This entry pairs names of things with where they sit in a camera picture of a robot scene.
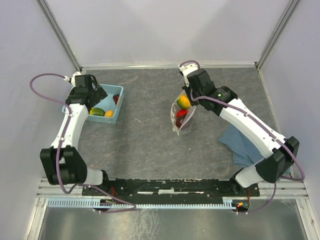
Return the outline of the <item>yellow orange round fruit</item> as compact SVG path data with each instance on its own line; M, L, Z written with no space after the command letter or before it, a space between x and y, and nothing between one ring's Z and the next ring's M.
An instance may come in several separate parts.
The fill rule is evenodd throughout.
M190 103L188 97L184 94L182 94L178 97L176 103L183 110L189 109L191 106L191 103Z

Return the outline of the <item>clear zip top bag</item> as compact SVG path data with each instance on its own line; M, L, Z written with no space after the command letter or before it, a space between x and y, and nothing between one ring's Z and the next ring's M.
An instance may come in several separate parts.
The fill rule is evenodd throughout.
M180 137L191 132L196 106L192 106L183 90L172 103L170 120L173 131Z

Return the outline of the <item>red bell pepper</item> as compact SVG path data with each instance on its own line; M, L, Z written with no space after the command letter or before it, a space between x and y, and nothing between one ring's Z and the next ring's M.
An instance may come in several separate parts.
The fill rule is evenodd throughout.
M177 113L176 113L176 118L180 118L182 116L185 116L188 114L188 109L180 109Z

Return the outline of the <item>dark purple fruit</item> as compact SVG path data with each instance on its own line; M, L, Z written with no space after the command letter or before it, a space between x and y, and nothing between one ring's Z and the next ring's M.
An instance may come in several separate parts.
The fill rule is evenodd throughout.
M176 119L176 121L175 121L175 126L176 126L178 129L181 128L184 119L185 119L185 116L181 116L181 117L179 117L179 118Z

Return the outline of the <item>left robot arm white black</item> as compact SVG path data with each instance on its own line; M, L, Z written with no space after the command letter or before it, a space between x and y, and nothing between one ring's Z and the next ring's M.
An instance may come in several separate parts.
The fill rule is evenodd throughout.
M111 189L106 172L86 165L78 143L90 111L108 94L91 74L76 72L69 82L73 88L63 103L63 122L51 146L40 151L40 160L51 185L93 185L99 195L106 195Z

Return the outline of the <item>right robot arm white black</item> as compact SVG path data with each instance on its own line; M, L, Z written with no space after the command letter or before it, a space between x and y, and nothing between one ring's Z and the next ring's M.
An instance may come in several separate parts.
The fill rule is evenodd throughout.
M207 111L226 120L247 137L263 159L239 171L229 183L231 193L242 195L248 187L262 181L274 184L294 164L300 142L294 136L286 138L254 115L227 86L216 87L209 74L194 64L180 67L184 77L183 90L192 106L201 105Z

